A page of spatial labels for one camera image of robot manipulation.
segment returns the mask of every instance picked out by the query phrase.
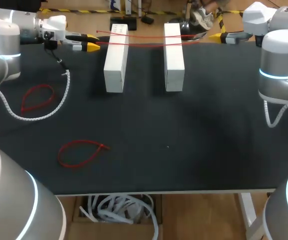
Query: white table leg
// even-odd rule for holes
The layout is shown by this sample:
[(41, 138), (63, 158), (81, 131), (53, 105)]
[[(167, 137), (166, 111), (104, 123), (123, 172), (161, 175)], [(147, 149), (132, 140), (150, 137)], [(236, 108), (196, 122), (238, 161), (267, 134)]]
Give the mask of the white table leg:
[(262, 216), (257, 217), (250, 193), (239, 193), (239, 203), (246, 226), (247, 240), (260, 240), (265, 234)]
[(142, 16), (142, 0), (138, 0), (138, 16)]
[(125, 9), (126, 9), (126, 15), (132, 14), (132, 0), (125, 1)]

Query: red cable loop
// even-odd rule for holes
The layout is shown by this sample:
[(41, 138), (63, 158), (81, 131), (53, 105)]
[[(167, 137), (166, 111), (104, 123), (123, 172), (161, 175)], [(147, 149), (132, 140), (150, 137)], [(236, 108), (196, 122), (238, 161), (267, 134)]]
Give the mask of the red cable loop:
[(115, 42), (104, 42), (104, 41), (97, 41), (96, 44), (107, 44), (107, 45), (127, 45), (132, 47), (138, 48), (160, 48), (164, 46), (180, 46), (180, 45), (191, 45), (191, 44), (198, 44), (198, 41), (189, 41), (189, 42), (182, 42), (182, 43), (172, 43), (172, 44), (138, 44), (138, 43), (115, 43)]
[(118, 36), (127, 36), (127, 37), (132, 37), (132, 38), (139, 38), (139, 39), (164, 39), (164, 38), (180, 38), (180, 37), (194, 37), (195, 34), (193, 35), (175, 35), (175, 36), (135, 36), (135, 35), (128, 35), (128, 34), (121, 34), (121, 33), (112, 33), (111, 31), (100, 31), (97, 30), (97, 33), (105, 33), (105, 34), (113, 34), (113, 35), (118, 35)]
[[(69, 146), (74, 145), (74, 144), (80, 144), (80, 143), (95, 144), (95, 145), (98, 145), (98, 149), (96, 150), (96, 152), (95, 152), (89, 159), (87, 159), (87, 160), (85, 160), (85, 161), (83, 161), (83, 162), (81, 162), (81, 163), (79, 163), (79, 164), (75, 164), (75, 165), (72, 164), (72, 165), (71, 165), (71, 164), (63, 163), (62, 160), (60, 159), (61, 153), (62, 153), (66, 148), (68, 148)], [(74, 167), (75, 167), (75, 168), (77, 168), (77, 167), (79, 168), (79, 167), (85, 165), (86, 163), (92, 161), (92, 160), (97, 156), (97, 154), (99, 153), (99, 151), (100, 151), (101, 149), (110, 150), (110, 147), (105, 146), (104, 144), (98, 143), (98, 142), (95, 142), (95, 141), (90, 141), (90, 140), (75, 140), (75, 141), (72, 141), (72, 142), (69, 142), (69, 143), (63, 145), (63, 146), (60, 148), (60, 150), (58, 151), (58, 154), (57, 154), (57, 160), (58, 160), (59, 164), (61, 164), (61, 165), (62, 165), (63, 167), (65, 167), (65, 168), (74, 168)]]
[[(47, 88), (47, 89), (50, 89), (51, 92), (52, 92), (52, 95), (50, 96), (50, 98), (48, 100), (46, 100), (45, 102), (43, 103), (40, 103), (40, 104), (37, 104), (35, 106), (30, 106), (30, 107), (25, 107), (25, 100), (26, 98), (35, 90), (39, 89), (39, 88)], [(20, 112), (21, 114), (23, 115), (24, 112), (27, 112), (27, 111), (31, 111), (31, 110), (34, 110), (34, 109), (38, 109), (38, 108), (42, 108), (46, 105), (49, 105), (53, 99), (55, 98), (55, 93), (54, 93), (54, 89), (48, 85), (48, 84), (40, 84), (40, 85), (37, 85), (37, 86), (34, 86), (34, 87), (31, 87), (26, 93), (25, 95), (23, 96), (23, 99), (22, 99), (22, 104), (21, 104), (21, 107), (20, 107)]]

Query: white spiral cable wrap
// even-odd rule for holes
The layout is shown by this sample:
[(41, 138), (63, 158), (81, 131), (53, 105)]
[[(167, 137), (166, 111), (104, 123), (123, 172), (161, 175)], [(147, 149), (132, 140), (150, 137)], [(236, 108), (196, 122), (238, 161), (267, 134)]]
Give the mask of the white spiral cable wrap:
[(280, 119), (282, 118), (283, 114), (285, 113), (285, 111), (288, 109), (288, 103), (286, 105), (283, 106), (282, 109), (280, 109), (275, 121), (273, 123), (270, 122), (270, 117), (269, 117), (269, 111), (268, 111), (268, 103), (266, 100), (264, 100), (264, 108), (265, 108), (265, 115), (266, 115), (266, 122), (268, 127), (270, 128), (274, 128), (275, 126), (277, 126), (277, 124), (279, 123)]
[(57, 106), (57, 108), (55, 108), (52, 112), (50, 112), (49, 114), (45, 115), (45, 116), (40, 116), (40, 117), (34, 117), (34, 118), (27, 118), (27, 117), (20, 117), (18, 115), (16, 115), (12, 109), (10, 108), (5, 96), (3, 95), (3, 93), (0, 91), (0, 98), (2, 99), (5, 107), (6, 107), (6, 110), (8, 111), (8, 113), (18, 119), (18, 120), (21, 120), (21, 121), (28, 121), (28, 122), (33, 122), (33, 121), (40, 121), (40, 120), (43, 120), (43, 119), (46, 119), (46, 118), (49, 118), (50, 116), (54, 115), (61, 107), (62, 105), (64, 104), (65, 102), (65, 99), (67, 97), (67, 94), (68, 94), (68, 90), (69, 90), (69, 85), (70, 85), (70, 72), (68, 69), (66, 69), (66, 73), (64, 73), (63, 75), (66, 75), (67, 76), (67, 84), (66, 84), (66, 89), (65, 89), (65, 92), (64, 92), (64, 96), (62, 98), (62, 100), (60, 101), (59, 105)]
[[(158, 238), (158, 223), (157, 218), (154, 213), (154, 201), (149, 196), (146, 195), (151, 202), (151, 206), (149, 206), (147, 203), (145, 203), (142, 200), (139, 200), (137, 198), (134, 198), (133, 196), (129, 195), (123, 195), (123, 194), (113, 194), (106, 197), (104, 200), (102, 200), (98, 206), (97, 206), (97, 214), (100, 217), (100, 219), (97, 219), (93, 215), (93, 210), (95, 210), (96, 203), (98, 200), (98, 196), (90, 195), (88, 196), (88, 202), (87, 202), (87, 210), (86, 212), (82, 206), (79, 207), (80, 211), (85, 214), (89, 219), (91, 219), (93, 222), (100, 222), (100, 223), (127, 223), (127, 224), (134, 224), (136, 223), (139, 218), (143, 214), (143, 208), (146, 208), (149, 211), (149, 214), (146, 216), (146, 218), (149, 218), (151, 216), (153, 225), (154, 225), (154, 235), (152, 240), (157, 240)], [(104, 204), (109, 201), (109, 204), (106, 208), (103, 208)], [(125, 218), (124, 212), (127, 210), (128, 207), (133, 205), (136, 205), (137, 207), (137, 213), (136, 216), (132, 218)]]

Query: person's foot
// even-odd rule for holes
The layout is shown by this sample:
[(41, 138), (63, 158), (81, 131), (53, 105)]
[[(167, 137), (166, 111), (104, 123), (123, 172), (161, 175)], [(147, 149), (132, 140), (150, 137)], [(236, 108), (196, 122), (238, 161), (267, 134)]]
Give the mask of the person's foot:
[(205, 30), (209, 30), (213, 27), (214, 16), (212, 13), (206, 14), (206, 10), (201, 7), (200, 9), (191, 9), (191, 24), (194, 26), (200, 25)]

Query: black table mat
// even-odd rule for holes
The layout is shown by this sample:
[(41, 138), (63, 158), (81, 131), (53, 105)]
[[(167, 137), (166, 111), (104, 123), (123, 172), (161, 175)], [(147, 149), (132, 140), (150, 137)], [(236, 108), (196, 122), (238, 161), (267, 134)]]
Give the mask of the black table mat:
[[(267, 127), (258, 95), (260, 48), (241, 45), (184, 46), (182, 92), (165, 92), (162, 48), (130, 47), (124, 93), (106, 93), (107, 48), (94, 53), (57, 50), (71, 70), (67, 102), (40, 122), (13, 119), (0, 100), (0, 149), (54, 194), (248, 190), (277, 187), (288, 176), (288, 110)], [(0, 89), (15, 113), (25, 92), (47, 83), (57, 94), (36, 117), (56, 107), (66, 80), (42, 46), (22, 47), (22, 73)], [(47, 90), (34, 93), (44, 101)], [(272, 105), (272, 118), (281, 106)], [(82, 168), (57, 162), (73, 140), (111, 147)], [(86, 159), (95, 146), (76, 146), (65, 161)]]

